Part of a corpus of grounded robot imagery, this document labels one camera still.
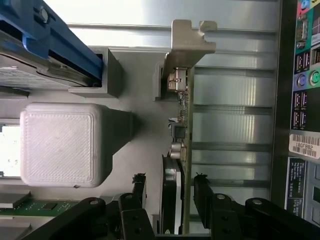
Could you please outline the silver hard disk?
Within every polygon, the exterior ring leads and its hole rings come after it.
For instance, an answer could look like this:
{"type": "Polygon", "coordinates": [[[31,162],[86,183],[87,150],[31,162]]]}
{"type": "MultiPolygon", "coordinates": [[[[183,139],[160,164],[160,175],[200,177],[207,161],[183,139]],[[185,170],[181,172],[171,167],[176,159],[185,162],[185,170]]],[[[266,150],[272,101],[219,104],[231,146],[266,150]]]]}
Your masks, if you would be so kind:
{"type": "Polygon", "coordinates": [[[99,87],[100,81],[52,57],[28,52],[22,43],[0,30],[0,86],[35,90],[99,87]]]}

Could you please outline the grey printed parts rack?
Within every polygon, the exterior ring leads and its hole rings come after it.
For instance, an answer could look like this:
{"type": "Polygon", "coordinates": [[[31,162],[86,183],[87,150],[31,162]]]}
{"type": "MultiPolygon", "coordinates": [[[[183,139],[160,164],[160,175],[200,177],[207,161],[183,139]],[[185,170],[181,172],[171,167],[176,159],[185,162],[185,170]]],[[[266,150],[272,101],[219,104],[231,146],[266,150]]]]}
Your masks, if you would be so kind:
{"type": "Polygon", "coordinates": [[[20,126],[20,185],[24,195],[50,200],[101,198],[107,204],[133,190],[133,177],[146,176],[145,209],[160,215],[164,203],[181,210],[181,189],[163,198],[163,157],[172,144],[170,118],[176,101],[157,101],[166,53],[111,51],[102,55],[102,87],[32,90],[21,104],[0,98],[0,125],[20,126]]]}

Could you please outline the open black PC case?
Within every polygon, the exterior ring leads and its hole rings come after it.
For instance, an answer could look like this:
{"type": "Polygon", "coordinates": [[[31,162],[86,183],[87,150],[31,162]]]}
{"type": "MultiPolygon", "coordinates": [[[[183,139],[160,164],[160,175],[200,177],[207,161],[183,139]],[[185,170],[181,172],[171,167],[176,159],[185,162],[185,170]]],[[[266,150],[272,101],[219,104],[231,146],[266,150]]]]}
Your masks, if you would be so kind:
{"type": "Polygon", "coordinates": [[[280,0],[270,199],[320,240],[320,0],[280,0]]]}

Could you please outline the CPU with silver lid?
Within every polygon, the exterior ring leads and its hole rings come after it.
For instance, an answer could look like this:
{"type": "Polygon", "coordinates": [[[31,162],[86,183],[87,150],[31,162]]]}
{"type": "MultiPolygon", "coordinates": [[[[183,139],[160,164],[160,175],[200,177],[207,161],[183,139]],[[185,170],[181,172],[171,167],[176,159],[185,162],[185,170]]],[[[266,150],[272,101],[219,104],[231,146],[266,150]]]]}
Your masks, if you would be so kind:
{"type": "Polygon", "coordinates": [[[0,125],[0,178],[19,179],[21,130],[19,125],[0,125]]]}

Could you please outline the loose green RAM stick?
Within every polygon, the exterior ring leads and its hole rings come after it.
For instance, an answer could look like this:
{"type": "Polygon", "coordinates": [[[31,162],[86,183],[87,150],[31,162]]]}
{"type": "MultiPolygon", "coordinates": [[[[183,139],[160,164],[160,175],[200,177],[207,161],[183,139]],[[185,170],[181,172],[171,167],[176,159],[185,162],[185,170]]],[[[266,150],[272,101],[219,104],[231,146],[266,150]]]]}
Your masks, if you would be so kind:
{"type": "Polygon", "coordinates": [[[44,200],[30,198],[15,208],[0,208],[0,216],[56,217],[78,203],[79,201],[73,200],[44,200]]]}

